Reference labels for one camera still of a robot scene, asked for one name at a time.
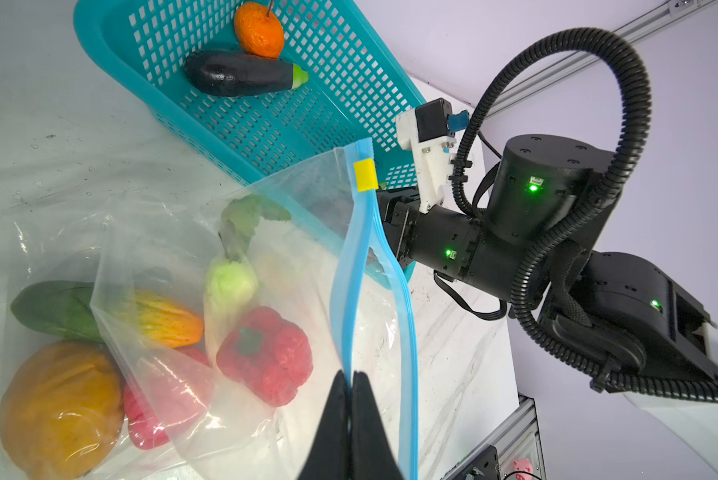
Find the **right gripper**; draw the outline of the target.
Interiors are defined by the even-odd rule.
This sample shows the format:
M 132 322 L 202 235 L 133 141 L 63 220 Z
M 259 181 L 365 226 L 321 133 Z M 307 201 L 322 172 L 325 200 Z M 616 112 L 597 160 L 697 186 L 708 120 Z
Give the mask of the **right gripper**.
M 497 295 L 495 240 L 481 221 L 441 205 L 422 212 L 415 187 L 380 190 L 377 200 L 386 239 L 402 267 L 416 262 L 437 279 Z

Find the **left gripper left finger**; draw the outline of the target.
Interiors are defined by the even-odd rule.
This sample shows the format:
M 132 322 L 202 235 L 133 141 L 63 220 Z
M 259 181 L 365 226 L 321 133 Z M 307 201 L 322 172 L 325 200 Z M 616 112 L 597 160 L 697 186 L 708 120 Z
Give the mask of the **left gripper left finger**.
M 346 480 L 351 467 L 350 389 L 343 371 L 333 379 L 298 480 Z

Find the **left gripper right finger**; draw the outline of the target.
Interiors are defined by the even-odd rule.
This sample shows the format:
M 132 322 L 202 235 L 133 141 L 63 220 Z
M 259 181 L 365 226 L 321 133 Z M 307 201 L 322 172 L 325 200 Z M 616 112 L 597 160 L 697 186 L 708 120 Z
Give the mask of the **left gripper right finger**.
M 353 480 L 402 480 L 375 401 L 369 377 L 353 374 L 350 401 L 350 467 Z

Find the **pink toy fruit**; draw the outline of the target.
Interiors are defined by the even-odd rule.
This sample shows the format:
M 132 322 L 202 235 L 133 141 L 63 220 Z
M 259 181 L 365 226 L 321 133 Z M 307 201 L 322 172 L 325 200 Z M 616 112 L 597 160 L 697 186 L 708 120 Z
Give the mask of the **pink toy fruit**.
M 155 449 L 189 431 L 204 417 L 212 399 L 214 382 L 207 356 L 195 347 L 176 352 L 185 358 L 145 375 L 147 392 L 133 379 L 124 387 L 129 437 L 141 450 Z

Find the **white toy radish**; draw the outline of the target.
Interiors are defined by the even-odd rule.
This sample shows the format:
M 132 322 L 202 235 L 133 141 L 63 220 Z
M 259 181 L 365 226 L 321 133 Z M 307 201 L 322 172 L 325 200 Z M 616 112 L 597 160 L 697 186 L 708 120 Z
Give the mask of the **white toy radish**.
M 260 287 L 248 250 L 262 220 L 286 222 L 291 213 L 268 197 L 250 194 L 231 200 L 220 214 L 218 236 L 223 253 L 208 269 L 204 291 L 206 319 L 237 317 Z

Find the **clear zip top bag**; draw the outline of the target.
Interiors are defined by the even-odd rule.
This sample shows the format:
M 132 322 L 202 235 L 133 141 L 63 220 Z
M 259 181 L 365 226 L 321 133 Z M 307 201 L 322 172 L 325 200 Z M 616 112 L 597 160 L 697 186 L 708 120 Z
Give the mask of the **clear zip top bag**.
M 169 297 L 204 320 L 202 350 L 214 382 L 207 411 L 189 431 L 152 450 L 130 440 L 127 417 L 105 460 L 78 479 L 298 479 L 333 379 L 364 372 L 403 479 L 418 477 L 418 380 L 408 279 L 384 239 L 373 143 L 359 140 L 317 155 L 201 208 L 125 194 L 97 204 L 57 203 L 11 223 L 16 264 L 8 278 L 0 402 L 21 365 L 61 341 L 91 343 L 118 368 L 122 387 L 185 357 L 96 309 L 102 343 L 31 330 L 11 302 L 25 287 L 48 280 L 114 284 Z M 235 318 L 206 319 L 205 280 L 223 253 L 220 214 L 233 199 L 258 194 L 291 213 L 262 220 L 248 258 L 260 287 Z M 313 371 L 294 400 L 272 407 L 226 378 L 215 363 L 243 316 L 270 307 L 307 335 Z M 0 477 L 29 479 L 0 439 Z

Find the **yellow toy mango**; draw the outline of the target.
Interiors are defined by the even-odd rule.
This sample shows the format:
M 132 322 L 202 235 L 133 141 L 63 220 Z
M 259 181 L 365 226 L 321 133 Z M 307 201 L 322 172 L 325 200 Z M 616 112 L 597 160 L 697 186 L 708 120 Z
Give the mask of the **yellow toy mango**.
M 29 479 L 78 479 L 119 440 L 122 380 L 99 346 L 48 345 L 26 360 L 0 402 L 0 439 Z

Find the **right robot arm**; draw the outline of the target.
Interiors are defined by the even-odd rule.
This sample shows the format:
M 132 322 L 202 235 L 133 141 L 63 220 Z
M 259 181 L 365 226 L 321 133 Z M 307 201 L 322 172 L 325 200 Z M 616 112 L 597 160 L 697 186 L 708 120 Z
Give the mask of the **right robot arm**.
M 469 153 L 506 87 L 539 60 L 584 52 L 619 88 L 616 148 L 527 134 L 509 139 L 473 195 Z M 702 304 L 653 263 L 595 243 L 641 157 L 651 87 L 636 50 L 600 28 L 548 35 L 514 57 L 473 111 L 437 99 L 400 113 L 399 146 L 417 183 L 381 191 L 385 237 L 401 265 L 431 269 L 447 294 L 462 282 L 497 299 L 484 321 L 515 319 L 592 390 L 623 393 L 691 447 L 718 474 L 718 346 Z

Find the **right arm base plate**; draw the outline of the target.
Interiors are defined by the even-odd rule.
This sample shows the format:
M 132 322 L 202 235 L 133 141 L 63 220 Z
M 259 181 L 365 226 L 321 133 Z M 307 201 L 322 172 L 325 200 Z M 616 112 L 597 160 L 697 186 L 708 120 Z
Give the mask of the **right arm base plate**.
M 498 450 L 493 445 L 474 450 L 445 477 L 446 480 L 499 480 L 499 478 Z

